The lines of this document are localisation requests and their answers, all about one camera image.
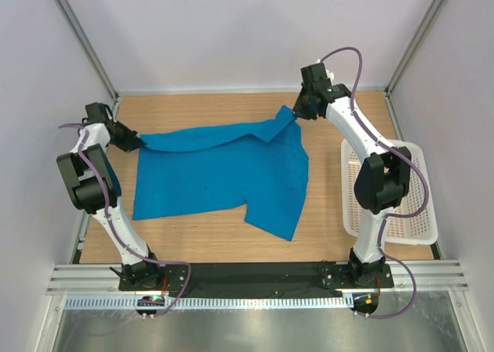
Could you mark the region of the blue t shirt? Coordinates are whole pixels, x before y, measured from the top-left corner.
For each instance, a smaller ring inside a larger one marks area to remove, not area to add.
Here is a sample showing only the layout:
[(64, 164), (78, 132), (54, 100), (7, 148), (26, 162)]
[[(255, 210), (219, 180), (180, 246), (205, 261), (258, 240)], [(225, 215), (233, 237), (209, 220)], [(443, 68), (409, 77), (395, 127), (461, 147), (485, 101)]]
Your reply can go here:
[(309, 158), (286, 106), (274, 118), (144, 134), (133, 218), (246, 207), (245, 222), (290, 241), (306, 200)]

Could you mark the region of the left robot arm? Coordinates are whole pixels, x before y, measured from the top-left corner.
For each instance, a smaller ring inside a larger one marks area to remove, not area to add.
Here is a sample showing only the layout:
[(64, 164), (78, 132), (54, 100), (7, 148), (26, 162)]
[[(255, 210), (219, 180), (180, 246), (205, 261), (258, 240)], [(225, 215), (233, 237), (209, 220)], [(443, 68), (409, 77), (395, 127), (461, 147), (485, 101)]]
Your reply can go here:
[(164, 273), (149, 245), (136, 233), (121, 204), (121, 186), (107, 155), (108, 145), (131, 152), (145, 143), (137, 132), (115, 120), (103, 103), (85, 106), (86, 117), (76, 128), (78, 141), (56, 159), (63, 183), (74, 207), (100, 223), (120, 253), (121, 269), (111, 268), (120, 279), (120, 290), (154, 290)]

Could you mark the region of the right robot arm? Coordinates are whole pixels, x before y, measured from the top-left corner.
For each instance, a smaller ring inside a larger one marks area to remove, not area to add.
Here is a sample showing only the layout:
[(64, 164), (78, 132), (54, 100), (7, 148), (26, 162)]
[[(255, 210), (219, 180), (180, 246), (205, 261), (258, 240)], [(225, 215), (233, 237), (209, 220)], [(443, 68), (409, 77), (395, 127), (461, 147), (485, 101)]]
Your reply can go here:
[(395, 212), (409, 191), (411, 152), (395, 147), (360, 111), (354, 95), (334, 84), (323, 63), (301, 70), (301, 90), (293, 106), (304, 120), (322, 117), (344, 136), (360, 162), (354, 196), (361, 207), (359, 232), (350, 250), (347, 276), (358, 287), (371, 286), (383, 271), (383, 236), (387, 216)]

